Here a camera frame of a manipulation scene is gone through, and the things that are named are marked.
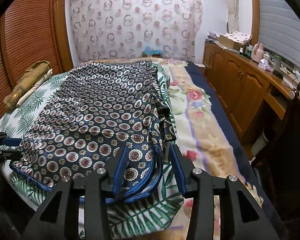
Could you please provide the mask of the navy patterned satin shirt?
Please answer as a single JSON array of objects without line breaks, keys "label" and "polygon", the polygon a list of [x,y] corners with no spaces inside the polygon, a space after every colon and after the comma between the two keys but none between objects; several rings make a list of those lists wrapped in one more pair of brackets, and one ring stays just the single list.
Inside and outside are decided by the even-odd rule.
[{"label": "navy patterned satin shirt", "polygon": [[20,143],[13,171],[49,191],[63,176],[88,176],[127,146],[122,188],[109,203],[149,196],[176,139],[150,60],[89,62],[71,70]]}]

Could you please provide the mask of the floral bed blanket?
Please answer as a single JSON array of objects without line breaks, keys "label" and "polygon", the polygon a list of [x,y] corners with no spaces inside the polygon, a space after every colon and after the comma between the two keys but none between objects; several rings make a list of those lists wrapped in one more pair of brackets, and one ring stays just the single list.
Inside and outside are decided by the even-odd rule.
[{"label": "floral bed blanket", "polygon": [[[183,157],[211,176],[235,175],[266,214],[281,239],[287,230],[257,181],[215,92],[192,62],[152,58],[162,96],[172,111]],[[193,199],[179,194],[171,165],[152,197],[108,208],[114,239],[185,239]]]}]

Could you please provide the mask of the cream yellow cloth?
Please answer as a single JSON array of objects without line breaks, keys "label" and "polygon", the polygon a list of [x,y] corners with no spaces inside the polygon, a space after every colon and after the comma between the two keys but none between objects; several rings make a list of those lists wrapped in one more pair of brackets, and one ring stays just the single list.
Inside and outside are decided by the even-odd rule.
[{"label": "cream yellow cloth", "polygon": [[34,83],[34,85],[18,100],[16,107],[20,107],[45,81],[51,78],[53,70],[50,69],[46,74],[43,74],[42,77]]}]

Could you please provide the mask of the green leaf print cloth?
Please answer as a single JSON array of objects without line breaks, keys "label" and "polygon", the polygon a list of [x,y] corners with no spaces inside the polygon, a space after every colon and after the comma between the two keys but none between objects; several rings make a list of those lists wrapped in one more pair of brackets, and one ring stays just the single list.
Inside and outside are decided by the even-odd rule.
[{"label": "green leaf print cloth", "polygon": [[63,177],[72,183],[123,155],[105,199],[114,239],[167,229],[179,194],[165,150],[175,140],[166,105],[167,78],[149,60],[89,62],[52,76],[19,108],[4,113],[0,132],[19,138],[21,157],[0,171],[18,215],[35,211]]}]

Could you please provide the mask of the gold brown patterned cloth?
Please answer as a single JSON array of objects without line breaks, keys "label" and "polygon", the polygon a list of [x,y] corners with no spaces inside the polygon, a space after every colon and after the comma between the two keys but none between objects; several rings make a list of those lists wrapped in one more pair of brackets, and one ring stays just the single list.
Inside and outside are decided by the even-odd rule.
[{"label": "gold brown patterned cloth", "polygon": [[43,77],[43,75],[47,74],[51,69],[50,63],[45,60],[38,61],[27,68],[11,93],[4,98],[3,103],[6,106],[6,109],[15,109],[16,104],[21,97],[24,96],[37,81],[39,81],[39,78]]}]

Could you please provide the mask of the wooden sideboard cabinet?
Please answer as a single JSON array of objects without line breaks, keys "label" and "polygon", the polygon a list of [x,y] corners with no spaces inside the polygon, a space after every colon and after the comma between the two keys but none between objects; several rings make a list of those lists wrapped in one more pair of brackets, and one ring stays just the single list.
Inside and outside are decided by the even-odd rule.
[{"label": "wooden sideboard cabinet", "polygon": [[258,134],[264,104],[283,119],[289,89],[278,77],[258,68],[253,60],[209,42],[205,42],[203,64],[207,82],[215,90],[240,141],[247,142]]}]

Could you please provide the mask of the brown louvered wardrobe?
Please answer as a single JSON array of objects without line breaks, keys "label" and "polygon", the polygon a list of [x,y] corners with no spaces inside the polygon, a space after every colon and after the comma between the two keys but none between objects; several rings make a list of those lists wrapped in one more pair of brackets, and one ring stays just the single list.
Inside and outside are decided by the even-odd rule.
[{"label": "brown louvered wardrobe", "polygon": [[4,98],[25,70],[42,60],[53,74],[73,68],[65,0],[14,0],[0,18],[0,118]]}]

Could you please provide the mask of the tissue pack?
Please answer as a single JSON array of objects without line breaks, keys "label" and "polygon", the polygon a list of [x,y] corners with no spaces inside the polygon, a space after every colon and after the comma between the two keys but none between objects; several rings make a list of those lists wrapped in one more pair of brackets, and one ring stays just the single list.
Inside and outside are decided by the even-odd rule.
[{"label": "tissue pack", "polygon": [[272,72],[273,69],[269,65],[268,61],[266,59],[261,59],[258,63],[258,68],[266,71],[266,72]]}]

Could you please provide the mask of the blue item box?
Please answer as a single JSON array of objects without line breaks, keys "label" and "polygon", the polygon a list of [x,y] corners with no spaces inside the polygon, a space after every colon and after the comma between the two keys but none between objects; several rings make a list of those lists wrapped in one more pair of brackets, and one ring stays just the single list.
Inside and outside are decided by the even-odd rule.
[{"label": "blue item box", "polygon": [[151,48],[150,46],[145,46],[141,56],[142,57],[157,57],[157,58],[162,58],[162,50],[160,49],[154,49]]}]

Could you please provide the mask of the pink kettle jug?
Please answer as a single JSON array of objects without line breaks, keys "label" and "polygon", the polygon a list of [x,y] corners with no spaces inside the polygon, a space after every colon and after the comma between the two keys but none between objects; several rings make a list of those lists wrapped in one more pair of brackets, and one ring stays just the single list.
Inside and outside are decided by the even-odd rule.
[{"label": "pink kettle jug", "polygon": [[253,61],[259,63],[263,59],[263,55],[264,55],[263,44],[257,42],[253,47],[251,58]]}]

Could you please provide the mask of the cardboard box floral cloth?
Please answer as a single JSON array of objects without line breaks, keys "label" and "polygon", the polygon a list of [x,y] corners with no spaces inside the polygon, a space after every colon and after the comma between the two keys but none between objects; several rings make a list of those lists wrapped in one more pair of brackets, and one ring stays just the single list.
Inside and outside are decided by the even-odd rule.
[{"label": "cardboard box floral cloth", "polygon": [[240,48],[245,48],[252,38],[253,36],[251,34],[235,31],[233,33],[222,33],[218,42],[226,49],[239,51]]}]

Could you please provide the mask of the circle pattern sheer curtain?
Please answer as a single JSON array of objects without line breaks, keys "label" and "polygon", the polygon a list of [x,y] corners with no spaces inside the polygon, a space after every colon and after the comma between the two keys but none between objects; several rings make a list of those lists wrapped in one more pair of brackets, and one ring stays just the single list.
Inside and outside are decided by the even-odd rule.
[{"label": "circle pattern sheer curtain", "polygon": [[194,61],[203,18],[201,0],[68,0],[80,61],[140,57],[145,46],[162,57]]}]

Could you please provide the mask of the grey window blind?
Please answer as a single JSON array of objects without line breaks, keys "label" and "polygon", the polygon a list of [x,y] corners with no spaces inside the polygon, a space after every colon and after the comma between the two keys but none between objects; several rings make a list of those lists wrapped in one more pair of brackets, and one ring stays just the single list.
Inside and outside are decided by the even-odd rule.
[{"label": "grey window blind", "polygon": [[300,20],[285,0],[260,0],[258,41],[300,68]]}]

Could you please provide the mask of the beige side curtain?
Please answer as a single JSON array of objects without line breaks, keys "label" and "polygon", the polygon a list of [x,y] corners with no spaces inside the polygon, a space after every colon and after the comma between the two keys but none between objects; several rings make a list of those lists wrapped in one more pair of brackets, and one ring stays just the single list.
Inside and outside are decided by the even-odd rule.
[{"label": "beige side curtain", "polygon": [[225,0],[228,10],[227,33],[239,31],[238,3],[239,0]]}]

